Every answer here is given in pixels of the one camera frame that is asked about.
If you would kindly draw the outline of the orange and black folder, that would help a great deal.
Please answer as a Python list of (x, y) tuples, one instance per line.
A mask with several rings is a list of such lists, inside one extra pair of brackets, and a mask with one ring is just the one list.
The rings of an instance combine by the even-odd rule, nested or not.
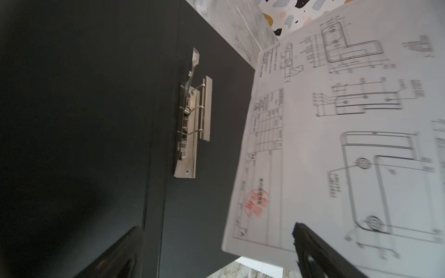
[(204, 278), (253, 67), (186, 1), (1, 2), (1, 276)]

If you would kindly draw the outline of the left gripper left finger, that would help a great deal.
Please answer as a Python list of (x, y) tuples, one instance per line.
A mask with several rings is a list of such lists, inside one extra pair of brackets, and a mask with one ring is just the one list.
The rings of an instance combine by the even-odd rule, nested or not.
[(135, 226), (76, 275), (78, 278), (139, 278), (144, 245), (142, 227)]

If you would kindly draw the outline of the technical drawing paper sheet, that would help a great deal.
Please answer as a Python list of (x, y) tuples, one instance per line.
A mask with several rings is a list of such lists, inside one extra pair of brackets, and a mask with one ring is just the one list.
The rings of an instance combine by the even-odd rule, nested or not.
[(352, 1), (261, 52), (222, 250), (297, 268), (297, 223), (367, 277), (445, 275), (443, 1)]

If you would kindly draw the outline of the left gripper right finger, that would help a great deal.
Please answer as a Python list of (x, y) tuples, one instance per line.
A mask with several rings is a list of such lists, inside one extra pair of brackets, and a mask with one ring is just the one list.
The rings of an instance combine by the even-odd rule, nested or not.
[(304, 223), (297, 222), (292, 235), (298, 266), (304, 278), (365, 278), (366, 275), (347, 261)]

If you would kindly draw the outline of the text printed paper sheet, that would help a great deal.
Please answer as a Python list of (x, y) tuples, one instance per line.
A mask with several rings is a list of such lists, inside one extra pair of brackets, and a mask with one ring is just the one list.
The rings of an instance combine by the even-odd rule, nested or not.
[(239, 257), (235, 261), (272, 278), (283, 278), (283, 268), (280, 266), (263, 263), (247, 257)]

